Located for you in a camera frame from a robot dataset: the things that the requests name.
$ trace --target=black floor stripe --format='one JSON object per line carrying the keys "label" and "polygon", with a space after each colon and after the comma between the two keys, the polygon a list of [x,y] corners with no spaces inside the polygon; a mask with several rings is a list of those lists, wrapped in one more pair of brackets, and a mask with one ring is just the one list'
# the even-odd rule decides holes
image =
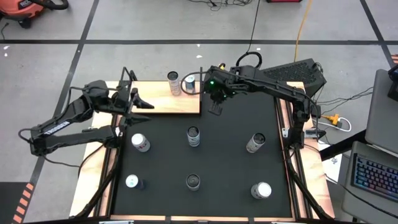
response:
{"label": "black floor stripe", "polygon": [[393,67],[395,65],[395,63],[392,61],[390,50],[388,49],[388,46],[387,46],[386,42],[384,41],[383,36],[381,35],[381,32],[376,24],[376,21],[373,18],[371,10],[369,9],[369,6],[365,0],[360,0],[360,1],[362,4],[362,7],[366,13],[366,16],[369,19],[369,22],[371,23],[374,34],[376,35],[378,41],[380,41],[380,43],[381,43],[381,49],[383,50],[384,56],[386,57],[390,67]]}
{"label": "black floor stripe", "polygon": [[[149,45],[149,44],[249,44],[250,40],[0,40],[0,44],[104,44],[104,45]],[[253,40],[253,44],[295,45],[296,40]],[[300,45],[382,45],[380,40],[300,40]],[[398,40],[389,41],[398,45]]]}
{"label": "black floor stripe", "polygon": [[[90,11],[90,14],[88,15],[85,28],[83,30],[80,40],[78,41],[78,47],[76,49],[75,56],[73,56],[72,64],[70,65],[68,75],[67,75],[65,83],[63,85],[63,88],[62,88],[62,91],[60,94],[60,98],[58,99],[57,106],[55,107],[54,115],[62,112],[62,108],[65,103],[66,97],[67,97],[69,86],[70,86],[73,76],[75,74],[75,70],[76,70],[76,67],[79,62],[81,51],[83,50],[84,40],[86,40],[91,23],[93,22],[93,18],[95,15],[96,8],[98,6],[98,2],[99,2],[99,0],[94,0],[94,3],[91,7],[91,11]],[[34,186],[37,186],[37,182],[39,181],[40,173],[42,172],[42,169],[43,169],[43,164],[44,164],[44,159],[42,157],[39,157],[36,161],[36,165],[34,167],[32,176],[30,177],[30,182]]]}

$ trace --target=laptop keyboard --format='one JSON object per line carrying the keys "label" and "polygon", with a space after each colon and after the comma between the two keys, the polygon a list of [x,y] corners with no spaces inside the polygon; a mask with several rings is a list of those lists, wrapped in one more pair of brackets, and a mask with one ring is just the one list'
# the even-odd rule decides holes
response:
{"label": "laptop keyboard", "polygon": [[398,170],[354,154],[351,185],[398,202]]}

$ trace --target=concrete floor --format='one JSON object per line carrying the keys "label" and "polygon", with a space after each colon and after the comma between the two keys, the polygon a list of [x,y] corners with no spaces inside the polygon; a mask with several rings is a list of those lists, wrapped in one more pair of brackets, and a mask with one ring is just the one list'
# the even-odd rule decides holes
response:
{"label": "concrete floor", "polygon": [[[398,2],[365,1],[384,40],[398,40],[394,22]],[[375,34],[361,4],[365,1],[316,0],[312,5],[301,39],[330,41],[300,45],[298,59],[313,58],[322,64],[328,83],[320,101],[359,93],[373,85],[377,69],[390,67],[382,49],[385,43]],[[123,66],[133,69],[140,80],[165,80],[171,70],[185,74],[220,62],[234,65],[247,50],[248,45],[239,44],[239,40],[247,43],[250,39],[257,6],[253,1],[244,7],[228,6],[213,12],[206,4],[186,0],[69,2],[68,10],[47,11],[28,30],[14,21],[0,21],[0,27],[9,22],[4,29],[6,41],[0,41],[0,139],[4,143],[0,181],[30,180],[37,158],[17,132],[53,116],[65,81],[67,86],[83,86],[97,79],[118,80]],[[268,4],[261,0],[254,40],[262,44],[253,44],[251,50],[262,54],[262,68],[293,61],[294,40],[306,3]],[[88,18],[93,19],[92,23],[87,23]],[[150,44],[134,40],[159,41]],[[398,53],[398,46],[389,45],[388,49],[391,54]],[[249,58],[246,63],[255,62]],[[350,133],[328,129],[331,143],[366,127],[370,99],[366,96],[330,112],[349,119],[353,125]],[[75,124],[63,132],[79,132],[90,124]],[[49,158],[79,164],[84,148],[59,149]],[[76,181],[76,169],[45,162],[25,222],[67,218]]]}

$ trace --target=red object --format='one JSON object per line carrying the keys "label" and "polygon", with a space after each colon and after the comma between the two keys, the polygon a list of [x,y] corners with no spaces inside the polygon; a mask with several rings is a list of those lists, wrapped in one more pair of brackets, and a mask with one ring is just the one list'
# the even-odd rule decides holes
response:
{"label": "red object", "polygon": [[302,0],[267,0],[268,3],[271,2],[300,2]]}
{"label": "red object", "polygon": [[0,0],[0,14],[5,19],[17,21],[23,28],[29,28],[31,19],[45,9],[64,10],[69,6],[68,0],[54,4],[51,0]]}

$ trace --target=silver can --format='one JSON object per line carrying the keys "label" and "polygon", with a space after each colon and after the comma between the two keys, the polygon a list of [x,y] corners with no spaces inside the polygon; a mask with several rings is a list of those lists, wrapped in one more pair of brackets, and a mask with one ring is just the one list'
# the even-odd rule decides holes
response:
{"label": "silver can", "polygon": [[140,152],[146,152],[150,149],[150,143],[143,134],[135,134],[131,137],[132,145]]}
{"label": "silver can", "polygon": [[139,179],[137,175],[131,174],[126,178],[126,185],[130,188],[143,189],[144,180]]}
{"label": "silver can", "polygon": [[252,136],[252,138],[246,145],[246,149],[250,153],[255,153],[265,142],[266,142],[266,137],[261,133],[256,133]]}
{"label": "silver can", "polygon": [[200,186],[200,177],[196,174],[190,174],[185,180],[185,183],[191,191],[197,191]]}
{"label": "silver can", "polygon": [[254,184],[251,187],[251,195],[256,199],[264,199],[271,195],[271,186],[265,182]]}
{"label": "silver can", "polygon": [[199,128],[197,128],[195,126],[188,128],[187,136],[188,136],[188,143],[190,146],[192,146],[192,147],[199,146],[199,143],[200,143]]}
{"label": "silver can", "polygon": [[187,78],[185,78],[185,89],[187,92],[195,92],[195,76],[194,75],[189,75]]}
{"label": "silver can", "polygon": [[177,72],[169,72],[167,74],[167,79],[170,85],[170,91],[173,96],[178,96],[181,94],[180,82],[178,81],[178,73]]}

